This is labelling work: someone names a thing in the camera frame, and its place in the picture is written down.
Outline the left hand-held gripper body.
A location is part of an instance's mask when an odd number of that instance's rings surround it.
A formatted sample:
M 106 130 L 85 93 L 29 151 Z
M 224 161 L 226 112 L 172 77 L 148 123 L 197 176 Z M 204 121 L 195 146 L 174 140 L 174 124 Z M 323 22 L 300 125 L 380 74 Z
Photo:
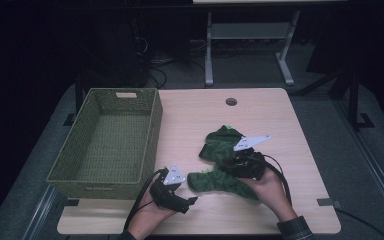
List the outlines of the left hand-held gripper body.
M 178 211 L 182 205 L 188 205 L 186 199 L 175 194 L 175 191 L 185 181 L 186 177 L 176 164 L 170 168 L 164 168 L 150 188 L 150 194 L 155 204 L 173 211 Z

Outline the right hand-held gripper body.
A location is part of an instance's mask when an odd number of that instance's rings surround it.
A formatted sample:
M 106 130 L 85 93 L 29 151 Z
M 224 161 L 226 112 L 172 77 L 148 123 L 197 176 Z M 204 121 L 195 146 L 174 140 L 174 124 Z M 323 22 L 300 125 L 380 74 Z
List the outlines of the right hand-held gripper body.
M 237 178 L 261 179 L 268 163 L 254 147 L 270 138 L 270 135 L 243 136 L 233 146 L 234 156 L 224 161 L 224 171 Z

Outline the green fuzzy garment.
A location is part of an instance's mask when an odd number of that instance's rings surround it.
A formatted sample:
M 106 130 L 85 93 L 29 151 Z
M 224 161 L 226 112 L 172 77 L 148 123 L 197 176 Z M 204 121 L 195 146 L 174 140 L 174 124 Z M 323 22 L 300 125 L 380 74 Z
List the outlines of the green fuzzy garment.
M 233 147 L 243 135 L 231 126 L 223 125 L 215 132 L 209 133 L 199 153 L 202 160 L 213 164 L 211 170 L 189 173 L 189 188 L 197 193 L 223 191 L 233 193 L 246 199 L 257 200 L 255 192 L 245 183 L 220 170 L 220 164 L 235 157 Z

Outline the green woven basket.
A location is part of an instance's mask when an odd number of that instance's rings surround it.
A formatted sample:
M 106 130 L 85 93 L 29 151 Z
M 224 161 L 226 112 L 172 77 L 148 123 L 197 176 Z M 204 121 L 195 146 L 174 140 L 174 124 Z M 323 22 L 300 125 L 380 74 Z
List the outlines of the green woven basket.
M 162 114 L 156 89 L 90 89 L 47 183 L 69 198 L 136 198 L 154 173 Z

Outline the person's left hand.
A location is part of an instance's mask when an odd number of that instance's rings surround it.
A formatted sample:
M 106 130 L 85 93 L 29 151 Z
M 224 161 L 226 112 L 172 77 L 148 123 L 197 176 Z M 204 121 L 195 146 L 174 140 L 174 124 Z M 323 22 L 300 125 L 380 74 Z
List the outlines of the person's left hand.
M 144 195 L 140 201 L 140 209 L 134 214 L 127 231 L 137 240 L 145 240 L 157 227 L 176 212 L 157 206 L 150 195 Z

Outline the grey tape piece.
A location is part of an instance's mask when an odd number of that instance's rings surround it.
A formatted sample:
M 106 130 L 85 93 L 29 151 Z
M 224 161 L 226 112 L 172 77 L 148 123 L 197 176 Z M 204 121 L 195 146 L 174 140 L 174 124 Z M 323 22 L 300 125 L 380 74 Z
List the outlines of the grey tape piece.
M 317 199 L 317 203 L 319 206 L 332 206 L 334 208 L 342 207 L 340 201 L 333 200 L 332 198 L 319 198 Z

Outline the black metal stand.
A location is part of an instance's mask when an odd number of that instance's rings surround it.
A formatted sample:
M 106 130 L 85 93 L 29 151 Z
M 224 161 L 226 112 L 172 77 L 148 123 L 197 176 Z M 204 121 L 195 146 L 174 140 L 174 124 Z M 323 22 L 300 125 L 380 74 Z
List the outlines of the black metal stand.
M 347 120 L 356 131 L 361 128 L 373 128 L 374 124 L 366 113 L 358 110 L 359 80 L 356 72 L 349 68 L 340 68 L 335 72 L 334 83 L 328 95 L 333 100 L 342 99 L 348 94 Z
M 64 126 L 72 126 L 77 114 L 80 111 L 80 108 L 83 103 L 83 87 L 82 87 L 82 76 L 79 75 L 74 83 L 74 91 L 75 91 L 75 112 L 69 114 L 65 121 L 64 121 Z

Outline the grey metal table frame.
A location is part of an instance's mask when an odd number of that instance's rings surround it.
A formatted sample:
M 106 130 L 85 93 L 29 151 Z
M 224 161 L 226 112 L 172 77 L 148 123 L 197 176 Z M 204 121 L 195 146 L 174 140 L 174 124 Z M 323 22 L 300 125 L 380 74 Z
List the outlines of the grey metal table frame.
M 288 86 L 294 84 L 293 77 L 286 62 L 287 53 L 297 27 L 300 11 L 295 11 L 289 22 L 273 23 L 217 23 L 212 13 L 207 13 L 206 54 L 205 54 L 205 85 L 212 86 L 213 64 L 212 43 L 214 40 L 284 40 L 284 47 L 275 54 L 276 61 Z

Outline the aluminium rail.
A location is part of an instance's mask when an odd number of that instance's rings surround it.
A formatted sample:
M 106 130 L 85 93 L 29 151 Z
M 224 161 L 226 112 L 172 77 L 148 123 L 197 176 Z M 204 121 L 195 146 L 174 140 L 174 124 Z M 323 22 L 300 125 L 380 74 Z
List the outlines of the aluminium rail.
M 384 198 L 384 171 L 379 165 L 377 159 L 375 158 L 375 155 L 372 153 L 372 151 L 369 149 L 369 146 L 367 145 L 365 139 L 363 138 L 363 135 L 361 134 L 361 131 L 358 127 L 356 127 L 349 119 L 348 119 L 348 113 L 347 109 L 344 106 L 343 103 L 334 100 L 333 106 L 335 107 L 336 111 L 338 112 L 340 118 L 342 119 L 344 125 L 346 126 L 349 134 L 352 136 L 354 142 L 358 146 L 358 149 L 360 150 L 361 154 L 363 155 L 368 171 L 370 172 L 373 180 L 375 181 L 379 191 L 381 192 L 383 198 Z
M 39 233 L 46 221 L 53 205 L 57 192 L 54 187 L 48 185 L 33 212 L 22 240 L 37 240 Z

